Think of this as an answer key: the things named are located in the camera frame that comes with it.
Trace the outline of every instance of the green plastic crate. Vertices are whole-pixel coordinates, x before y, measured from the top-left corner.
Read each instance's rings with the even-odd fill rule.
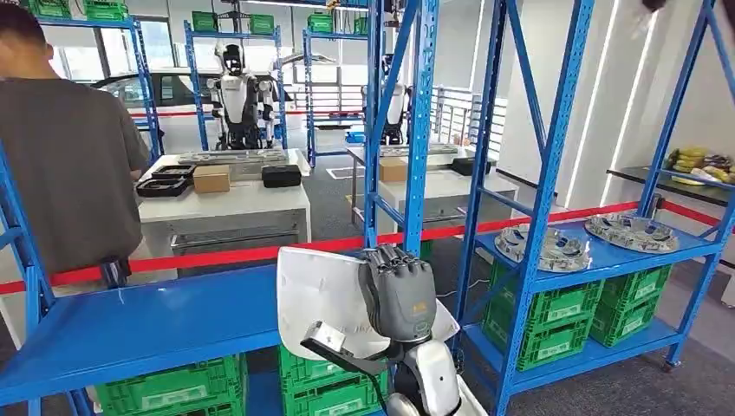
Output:
[[[273,35],[276,23],[272,15],[250,15],[250,32],[253,35]]]
[[[71,10],[67,0],[21,0],[20,5],[34,16],[70,19]]]
[[[322,13],[314,13],[309,15],[307,22],[312,32],[332,33],[335,31],[332,24],[332,16],[323,15]]]
[[[605,347],[613,347],[647,327],[654,318],[658,302],[656,296],[629,310],[613,309],[600,302],[589,333]]]
[[[84,0],[84,13],[87,20],[119,22],[130,17],[124,3],[104,0]]]
[[[387,392],[387,373],[379,377],[382,394]],[[355,375],[327,386],[296,394],[283,394],[285,416],[362,416],[381,407],[378,393],[366,375]]]
[[[508,348],[512,312],[495,306],[487,315],[483,332],[504,352]],[[590,317],[536,333],[525,331],[516,368],[524,371],[579,353],[584,348],[591,324]]]
[[[507,270],[499,261],[495,261],[489,287],[492,288]],[[536,333],[591,318],[600,300],[603,283],[604,281],[590,282],[535,294],[526,319],[526,331]],[[512,310],[516,304],[517,286],[518,279],[512,276],[493,297],[490,307],[497,305],[499,308]]]
[[[358,17],[354,20],[353,34],[355,35],[367,35],[368,34],[368,18],[367,17]]]
[[[217,406],[209,406],[194,412],[183,413],[179,416],[244,416],[244,407],[238,406],[237,402],[224,403]]]
[[[657,297],[664,289],[671,268],[669,264],[608,279],[602,289],[600,302],[611,309],[625,311]]]
[[[334,384],[355,376],[330,361],[312,361],[297,357],[283,345],[278,349],[278,373],[281,376],[281,391],[285,394]]]
[[[97,386],[105,416],[174,416],[222,404],[244,414],[247,390],[244,354]]]
[[[192,11],[192,29],[195,32],[216,32],[219,30],[217,13]]]

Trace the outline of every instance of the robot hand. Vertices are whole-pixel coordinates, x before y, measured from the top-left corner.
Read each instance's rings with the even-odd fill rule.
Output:
[[[436,317],[432,266],[403,250],[366,250],[358,276],[375,332],[397,342],[429,339]]]

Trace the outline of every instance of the window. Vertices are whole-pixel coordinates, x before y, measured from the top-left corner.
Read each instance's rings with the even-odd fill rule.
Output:
[[[211,91],[206,87],[206,76],[199,77],[199,92],[202,104],[211,104]],[[164,107],[193,106],[194,87],[189,75],[166,75],[161,77],[161,104]]]
[[[73,81],[94,82],[104,78],[97,48],[64,48]]]
[[[142,18],[143,43],[150,69],[173,68],[173,49],[168,21]],[[133,50],[133,38],[126,29],[102,29],[102,41],[107,52],[107,62],[112,76],[129,74],[138,70]]]
[[[138,78],[126,78],[111,82],[100,88],[107,91],[122,101],[125,108],[142,108],[143,90],[140,88],[140,80]]]

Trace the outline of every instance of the black box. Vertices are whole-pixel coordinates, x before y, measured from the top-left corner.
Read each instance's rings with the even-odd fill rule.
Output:
[[[301,184],[301,170],[296,165],[263,166],[261,175],[266,188],[284,188]]]
[[[485,167],[485,175],[490,173],[490,168],[495,162],[487,162]],[[475,165],[475,158],[456,158],[452,161],[451,169],[462,176],[472,176],[472,169]]]

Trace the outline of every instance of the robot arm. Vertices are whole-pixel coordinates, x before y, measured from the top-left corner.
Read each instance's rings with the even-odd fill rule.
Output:
[[[342,347],[344,335],[323,322],[309,329],[302,346],[347,371],[375,375],[396,364],[388,416],[454,414],[461,399],[452,354],[444,342],[432,339],[436,291],[431,266],[390,245],[367,251],[367,260],[359,283],[370,324],[391,340],[388,349],[355,359]],[[387,364],[375,361],[384,357]]]

